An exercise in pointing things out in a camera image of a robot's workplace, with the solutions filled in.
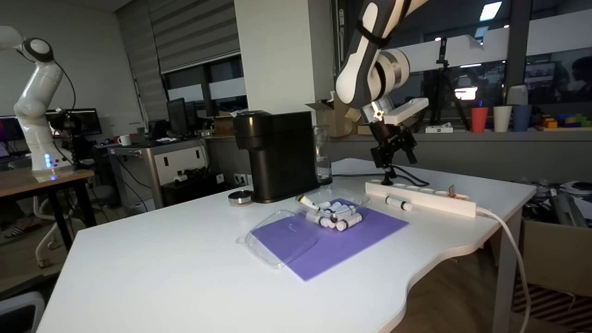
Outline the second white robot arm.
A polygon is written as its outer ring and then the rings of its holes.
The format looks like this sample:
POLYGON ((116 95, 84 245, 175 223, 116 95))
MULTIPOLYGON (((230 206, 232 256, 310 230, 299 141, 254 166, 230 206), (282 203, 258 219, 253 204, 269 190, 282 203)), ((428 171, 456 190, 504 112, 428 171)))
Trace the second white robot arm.
POLYGON ((23 40, 10 27, 0 27, 0 51, 14 51, 34 66, 12 112, 31 154, 31 173, 38 178, 51 178, 55 173, 69 169, 69 164, 55 149, 45 121, 45 112, 60 84, 62 71, 55 64, 47 42, 40 38, 23 40))

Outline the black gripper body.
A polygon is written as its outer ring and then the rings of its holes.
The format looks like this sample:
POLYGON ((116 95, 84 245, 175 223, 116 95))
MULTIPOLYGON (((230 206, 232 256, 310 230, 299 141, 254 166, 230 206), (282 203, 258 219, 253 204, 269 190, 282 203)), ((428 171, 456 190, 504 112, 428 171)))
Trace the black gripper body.
POLYGON ((377 147, 371 149, 371 158, 377 167, 389 167, 397 151, 404 153, 408 164, 415 162, 415 141, 406 129, 373 123, 369 132, 377 143, 377 147))

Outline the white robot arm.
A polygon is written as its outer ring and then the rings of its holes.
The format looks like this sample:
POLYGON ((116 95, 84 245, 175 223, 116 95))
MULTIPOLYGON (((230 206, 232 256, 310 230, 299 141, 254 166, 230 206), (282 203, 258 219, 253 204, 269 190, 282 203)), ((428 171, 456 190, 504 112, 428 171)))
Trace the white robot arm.
POLYGON ((336 77, 336 97, 341 104, 358 110, 369 127, 377 147, 371 160, 384 171, 382 186, 397 175, 393 154, 402 151, 410 164, 415 141, 404 121, 428 106, 426 99, 412 99, 399 108, 388 95, 408 80, 410 66, 402 53, 386 51, 393 30, 426 0, 365 0, 354 23, 345 66, 336 77))

